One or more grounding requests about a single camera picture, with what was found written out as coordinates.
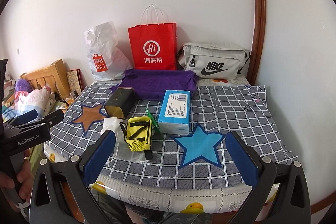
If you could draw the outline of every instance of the silver bolt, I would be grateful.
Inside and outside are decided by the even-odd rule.
[[[40,164],[41,164],[41,165],[45,165],[47,162],[48,162],[47,159],[42,159],[42,160],[40,161]]]
[[[74,156],[72,156],[72,157],[70,158],[70,160],[71,160],[72,162],[76,162],[77,160],[79,160],[79,156],[78,156],[78,155],[74,155]]]
[[[268,163],[270,163],[271,162],[271,159],[269,158],[269,157],[263,157],[262,158],[262,161],[264,162],[264,163],[266,163],[266,164],[268,164]]]
[[[296,167],[301,167],[301,163],[300,163],[299,161],[297,161],[297,160],[294,162],[294,165],[295,165]]]

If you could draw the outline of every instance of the nike swoosh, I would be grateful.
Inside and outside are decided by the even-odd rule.
[[[228,69],[221,69],[221,70],[216,70],[216,71],[206,71],[205,67],[204,67],[201,71],[201,74],[203,74],[203,75],[213,75],[214,73],[218,73],[218,72],[225,71],[225,70],[228,70]]]

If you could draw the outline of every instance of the human hand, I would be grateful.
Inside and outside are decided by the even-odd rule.
[[[24,157],[29,157],[29,149],[24,151]],[[30,201],[31,191],[33,187],[34,177],[31,171],[31,165],[29,160],[25,159],[22,165],[22,170],[17,174],[16,179],[21,183],[21,188],[19,190],[19,196],[21,199]],[[13,189],[14,181],[7,176],[5,173],[0,172],[0,187]]]

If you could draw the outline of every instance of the black box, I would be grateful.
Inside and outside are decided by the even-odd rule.
[[[125,119],[135,102],[133,88],[117,88],[105,102],[104,108],[110,117]]]

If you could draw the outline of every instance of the gray and white grid cloth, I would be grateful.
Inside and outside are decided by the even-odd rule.
[[[102,122],[94,123],[86,136],[80,125],[70,122],[81,114],[81,105],[92,107],[107,100],[113,85],[95,83],[86,87],[66,111],[63,122],[51,131],[52,139],[47,144],[66,158],[81,155],[100,137]],[[138,100],[127,119],[145,115],[146,107],[157,118],[161,105],[162,102]],[[272,161],[284,164],[295,159],[280,140],[267,109],[264,86],[198,86],[190,107],[190,132],[197,122],[207,132],[226,134],[235,130],[259,155],[267,155]],[[197,160],[179,170],[183,149],[169,134],[164,135],[164,140],[155,134],[152,160],[144,163],[113,160],[101,173],[135,184],[177,189],[222,188],[243,182],[226,150],[225,140],[217,146],[217,151],[222,168]]]

